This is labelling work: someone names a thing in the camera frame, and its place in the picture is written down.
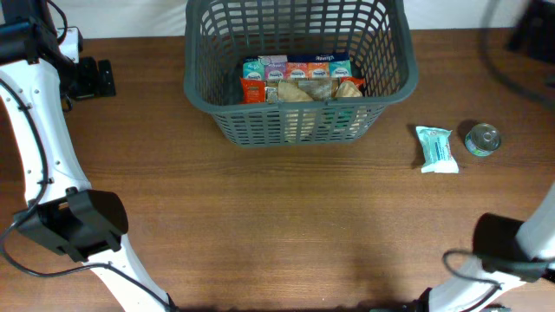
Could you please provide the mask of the silver tin can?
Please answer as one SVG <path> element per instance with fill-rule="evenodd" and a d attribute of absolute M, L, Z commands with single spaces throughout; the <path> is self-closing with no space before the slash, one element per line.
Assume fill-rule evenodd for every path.
<path fill-rule="evenodd" d="M 478 157 L 487 157 L 500 148 L 501 135 L 499 130 L 487 123 L 472 127 L 465 137 L 467 150 Z"/>

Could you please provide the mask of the teal white wipes pack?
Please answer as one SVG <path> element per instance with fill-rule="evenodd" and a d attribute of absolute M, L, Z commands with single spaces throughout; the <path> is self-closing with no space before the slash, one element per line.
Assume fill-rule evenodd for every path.
<path fill-rule="evenodd" d="M 438 127 L 417 126 L 415 128 L 424 154 L 422 173 L 458 173 L 460 171 L 452 155 L 449 138 L 450 130 Z"/>

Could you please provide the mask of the orange pasta packet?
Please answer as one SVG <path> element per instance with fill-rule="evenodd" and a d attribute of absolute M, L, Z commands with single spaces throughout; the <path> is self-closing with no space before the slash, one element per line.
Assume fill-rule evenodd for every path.
<path fill-rule="evenodd" d="M 244 104 L 254 104 L 267 102 L 270 104 L 279 103 L 277 99 L 278 81 L 256 81 L 241 79 L 243 89 Z"/>

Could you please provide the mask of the green lid jar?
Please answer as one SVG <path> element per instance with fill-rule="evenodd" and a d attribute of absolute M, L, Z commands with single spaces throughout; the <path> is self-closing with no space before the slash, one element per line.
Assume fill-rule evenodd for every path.
<path fill-rule="evenodd" d="M 327 132 L 341 132 L 346 128 L 354 116 L 354 108 L 326 108 L 321 113 L 319 130 Z"/>

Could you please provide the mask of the blue cardboard box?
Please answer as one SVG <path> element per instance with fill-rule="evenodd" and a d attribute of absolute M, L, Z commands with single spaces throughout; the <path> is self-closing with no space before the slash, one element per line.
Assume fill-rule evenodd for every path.
<path fill-rule="evenodd" d="M 246 57 L 243 78 L 256 81 L 351 77 L 348 53 Z"/>

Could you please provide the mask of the beige snack bag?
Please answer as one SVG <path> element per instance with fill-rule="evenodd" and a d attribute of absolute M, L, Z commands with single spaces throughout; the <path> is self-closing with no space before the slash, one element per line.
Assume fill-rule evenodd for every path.
<path fill-rule="evenodd" d="M 280 102 L 327 101 L 362 97 L 364 79 L 355 77 L 282 80 L 277 82 Z"/>

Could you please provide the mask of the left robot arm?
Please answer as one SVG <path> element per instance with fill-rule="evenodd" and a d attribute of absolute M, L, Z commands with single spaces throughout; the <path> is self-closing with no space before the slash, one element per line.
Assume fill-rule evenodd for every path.
<path fill-rule="evenodd" d="M 27 204 L 10 229 L 94 272 L 125 310 L 173 311 L 130 244 L 120 198 L 95 190 L 76 157 L 64 115 L 116 90 L 110 62 L 82 55 L 80 30 L 54 25 L 58 10 L 49 0 L 1 1 L 1 100 Z"/>

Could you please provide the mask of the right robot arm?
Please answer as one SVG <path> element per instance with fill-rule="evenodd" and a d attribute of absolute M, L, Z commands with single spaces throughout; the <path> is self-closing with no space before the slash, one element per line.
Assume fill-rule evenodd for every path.
<path fill-rule="evenodd" d="M 500 1 L 489 1 L 482 18 L 479 53 L 499 84 L 554 113 L 554 97 L 533 91 L 504 74 L 489 54 L 489 28 Z M 554 65 L 554 1 L 529 1 L 506 48 Z M 451 256 L 468 257 L 455 269 Z M 452 277 L 427 289 L 402 311 L 510 311 L 488 308 L 498 297 L 526 283 L 544 279 L 554 284 L 554 183 L 539 208 L 526 221 L 486 213 L 473 233 L 472 250 L 447 250 L 442 262 Z"/>

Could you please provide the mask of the grey plastic basket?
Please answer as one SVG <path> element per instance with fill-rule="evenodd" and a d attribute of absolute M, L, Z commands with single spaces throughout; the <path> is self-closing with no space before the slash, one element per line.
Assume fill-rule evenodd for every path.
<path fill-rule="evenodd" d="M 184 91 L 239 146 L 351 142 L 418 82 L 402 0 L 191 1 L 186 6 Z M 363 97 L 244 104 L 246 57 L 348 53 Z M 326 108 L 354 108 L 341 132 L 318 129 Z"/>

